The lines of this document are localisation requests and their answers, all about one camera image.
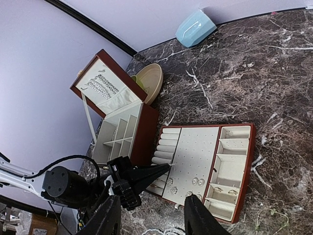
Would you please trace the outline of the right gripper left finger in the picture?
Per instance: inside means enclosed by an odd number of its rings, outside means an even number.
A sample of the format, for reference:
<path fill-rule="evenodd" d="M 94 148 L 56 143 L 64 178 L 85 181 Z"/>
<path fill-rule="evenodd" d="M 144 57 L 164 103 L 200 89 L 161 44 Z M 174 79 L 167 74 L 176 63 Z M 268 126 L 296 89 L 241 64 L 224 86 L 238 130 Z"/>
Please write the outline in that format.
<path fill-rule="evenodd" d="M 117 195 L 111 195 L 99 207 L 97 213 L 80 231 L 81 235 L 119 235 L 121 228 L 121 203 Z"/>

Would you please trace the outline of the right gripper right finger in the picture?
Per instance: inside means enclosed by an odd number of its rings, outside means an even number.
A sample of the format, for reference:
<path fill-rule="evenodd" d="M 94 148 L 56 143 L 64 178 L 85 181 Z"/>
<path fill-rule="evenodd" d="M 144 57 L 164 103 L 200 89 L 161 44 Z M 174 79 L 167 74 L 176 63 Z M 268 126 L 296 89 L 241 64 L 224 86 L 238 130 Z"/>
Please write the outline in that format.
<path fill-rule="evenodd" d="M 184 225 L 186 235 L 230 234 L 194 194 L 186 197 L 184 202 Z"/>

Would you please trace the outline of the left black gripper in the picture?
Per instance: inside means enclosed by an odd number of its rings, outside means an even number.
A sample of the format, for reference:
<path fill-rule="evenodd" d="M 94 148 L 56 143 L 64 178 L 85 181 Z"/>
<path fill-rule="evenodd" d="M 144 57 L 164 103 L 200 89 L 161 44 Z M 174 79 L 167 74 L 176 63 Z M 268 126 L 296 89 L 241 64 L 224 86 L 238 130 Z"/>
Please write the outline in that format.
<path fill-rule="evenodd" d="M 66 160 L 76 159 L 76 156 L 61 158 L 41 170 L 44 175 L 41 195 L 54 203 L 67 207 L 94 213 L 100 204 L 108 198 L 110 190 L 118 195 L 123 208 L 131 211 L 141 206 L 140 193 L 158 177 L 167 173 L 171 166 L 159 164 L 143 167 L 132 165 L 130 158 L 118 157 L 107 163 L 109 172 L 101 175 L 100 167 L 86 156 L 96 169 L 96 176 L 86 180 L 76 171 L 57 165 Z"/>

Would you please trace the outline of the large red jewelry box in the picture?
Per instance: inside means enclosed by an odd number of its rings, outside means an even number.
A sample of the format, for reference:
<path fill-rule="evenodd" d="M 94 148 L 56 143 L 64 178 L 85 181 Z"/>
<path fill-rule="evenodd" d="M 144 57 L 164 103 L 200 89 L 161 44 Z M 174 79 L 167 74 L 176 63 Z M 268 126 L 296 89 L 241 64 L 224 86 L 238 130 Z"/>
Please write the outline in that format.
<path fill-rule="evenodd" d="M 133 165 L 151 164 L 159 113 L 144 103 L 147 94 L 105 50 L 95 54 L 70 89 L 82 99 L 88 120 L 90 109 L 103 119 L 99 133 L 89 124 L 92 158 L 99 165 L 121 156 Z"/>

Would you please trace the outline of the small red jewelry tray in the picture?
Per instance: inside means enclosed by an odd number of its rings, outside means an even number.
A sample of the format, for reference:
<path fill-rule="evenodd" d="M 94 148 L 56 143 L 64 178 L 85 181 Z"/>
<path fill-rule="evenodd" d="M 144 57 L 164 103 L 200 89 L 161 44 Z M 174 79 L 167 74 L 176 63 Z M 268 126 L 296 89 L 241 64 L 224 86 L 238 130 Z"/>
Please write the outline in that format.
<path fill-rule="evenodd" d="M 168 163 L 170 170 L 146 191 L 177 205 L 195 195 L 217 220 L 237 223 L 255 136 L 252 123 L 162 127 L 152 165 Z"/>

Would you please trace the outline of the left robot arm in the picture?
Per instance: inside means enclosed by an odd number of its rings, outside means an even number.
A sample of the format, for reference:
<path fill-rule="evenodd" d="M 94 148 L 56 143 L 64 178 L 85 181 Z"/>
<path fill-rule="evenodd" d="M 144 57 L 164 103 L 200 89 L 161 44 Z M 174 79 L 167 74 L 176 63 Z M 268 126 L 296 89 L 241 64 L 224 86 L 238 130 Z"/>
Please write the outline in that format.
<path fill-rule="evenodd" d="M 73 159 L 91 162 L 96 169 L 95 178 L 87 181 L 76 171 L 60 165 Z M 131 211 L 141 205 L 139 195 L 142 191 L 171 169 L 170 163 L 135 166 L 128 156 L 115 158 L 106 165 L 109 173 L 101 175 L 94 159 L 71 155 L 34 172 L 11 164 L 7 157 L 1 155 L 0 185 L 20 188 L 49 202 L 86 213 L 94 213 L 109 196 L 117 195 L 122 207 Z"/>

